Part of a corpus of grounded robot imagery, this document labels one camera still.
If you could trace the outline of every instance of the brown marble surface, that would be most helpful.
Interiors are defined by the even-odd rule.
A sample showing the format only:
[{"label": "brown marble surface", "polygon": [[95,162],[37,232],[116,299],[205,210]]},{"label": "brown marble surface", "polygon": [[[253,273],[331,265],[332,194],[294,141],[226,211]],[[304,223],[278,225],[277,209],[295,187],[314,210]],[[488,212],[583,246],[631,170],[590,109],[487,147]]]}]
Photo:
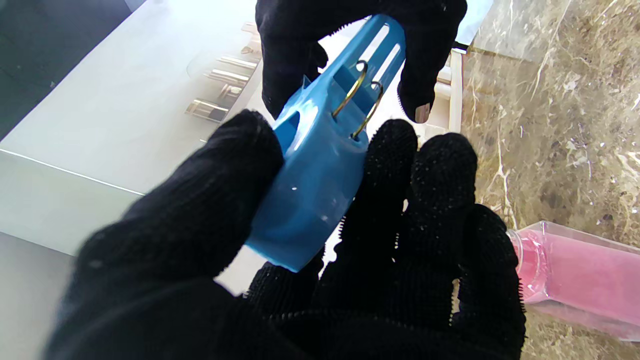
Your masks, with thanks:
[{"label": "brown marble surface", "polygon": [[[640,2],[495,0],[464,60],[477,199],[640,247]],[[640,359],[640,347],[529,312],[523,358]]]}]

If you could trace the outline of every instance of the black knit glove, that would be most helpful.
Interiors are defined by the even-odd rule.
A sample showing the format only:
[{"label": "black knit glove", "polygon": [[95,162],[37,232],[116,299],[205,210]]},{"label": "black knit glove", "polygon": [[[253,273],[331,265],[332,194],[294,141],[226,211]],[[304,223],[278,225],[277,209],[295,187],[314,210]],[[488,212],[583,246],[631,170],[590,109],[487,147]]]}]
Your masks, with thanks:
[{"label": "black knit glove", "polygon": [[[297,274],[267,264],[236,298],[212,279],[283,163],[267,122],[243,111],[87,240],[44,357],[518,358],[516,257],[502,221],[474,205],[476,155],[460,135],[417,155],[416,143],[402,120],[380,128],[320,281],[321,254]],[[450,321],[457,277],[461,311]]]},{"label": "black knit glove", "polygon": [[438,72],[445,65],[467,11],[465,0],[258,0],[255,21],[262,39],[262,100],[278,117],[303,75],[318,77],[327,55],[317,43],[346,24],[383,13],[404,28],[406,63],[398,86],[404,112],[433,106]]},{"label": "black knit glove", "polygon": [[[321,256],[298,274],[267,263],[246,297],[317,356],[331,350],[317,336],[360,319],[363,326],[386,323],[391,332],[409,327],[425,344],[412,346],[426,358],[438,358],[434,343],[444,336],[465,349],[464,358],[518,359],[525,332],[518,260],[504,222],[474,204],[476,154],[467,139],[452,133],[430,139],[417,154],[416,148],[411,125],[384,123],[369,145],[336,262],[319,281]],[[460,312],[452,318],[457,278]],[[316,327],[312,337],[301,331],[307,322]],[[346,341],[357,343],[358,337]]]}]

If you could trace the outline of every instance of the blue plastic holder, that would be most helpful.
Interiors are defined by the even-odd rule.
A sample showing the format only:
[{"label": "blue plastic holder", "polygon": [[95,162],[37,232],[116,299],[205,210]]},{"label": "blue plastic holder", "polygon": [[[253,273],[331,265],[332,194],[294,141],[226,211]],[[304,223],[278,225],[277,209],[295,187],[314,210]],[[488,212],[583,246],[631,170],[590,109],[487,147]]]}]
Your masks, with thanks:
[{"label": "blue plastic holder", "polygon": [[[383,26],[386,37],[368,61],[360,60]],[[273,126],[285,163],[253,219],[249,247],[293,272],[323,248],[362,181],[369,144],[362,128],[403,61],[404,30],[375,15],[313,83],[303,80]]]}]

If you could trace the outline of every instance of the hole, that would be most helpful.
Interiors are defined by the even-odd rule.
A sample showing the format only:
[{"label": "hole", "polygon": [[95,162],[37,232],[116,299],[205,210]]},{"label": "hole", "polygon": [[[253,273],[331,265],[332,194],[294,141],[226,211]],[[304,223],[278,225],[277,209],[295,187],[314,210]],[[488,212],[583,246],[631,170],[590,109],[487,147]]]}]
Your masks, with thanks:
[{"label": "hole", "polygon": [[389,65],[391,65],[391,62],[394,61],[394,58],[396,57],[398,51],[400,51],[400,44],[396,44],[394,48],[391,49],[391,52],[382,63],[382,66],[380,67],[376,75],[373,77],[373,81],[380,81],[380,78],[382,78],[382,75],[384,75],[385,71],[387,71],[387,68],[389,67]]},{"label": "hole", "polygon": [[356,137],[353,137],[353,134],[351,134],[350,138],[355,142],[361,142],[362,141],[361,136],[363,136],[363,135],[364,135],[364,132],[361,131],[360,134],[358,134],[358,136],[356,136]]},{"label": "hole", "polygon": [[384,40],[385,37],[387,37],[388,33],[389,33],[389,25],[385,24],[382,28],[380,28],[380,31],[378,32],[378,34],[376,34],[376,37],[373,38],[373,40],[371,41],[371,44],[367,46],[364,53],[362,53],[360,59],[369,61],[371,59],[371,56],[373,56],[373,53],[376,52],[377,48],[382,43],[382,40]]},{"label": "hole", "polygon": [[275,129],[283,155],[287,152],[291,143],[293,143],[293,139],[296,137],[296,133],[298,132],[299,124],[300,113],[296,112]]}]

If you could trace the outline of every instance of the pink bottle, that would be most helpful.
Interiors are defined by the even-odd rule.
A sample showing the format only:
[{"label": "pink bottle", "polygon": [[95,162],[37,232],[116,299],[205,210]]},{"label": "pink bottle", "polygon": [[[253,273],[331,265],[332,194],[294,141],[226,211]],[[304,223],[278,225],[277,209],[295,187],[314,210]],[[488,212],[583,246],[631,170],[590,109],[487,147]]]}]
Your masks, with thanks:
[{"label": "pink bottle", "polygon": [[545,221],[509,236],[526,304],[640,341],[640,249]]}]

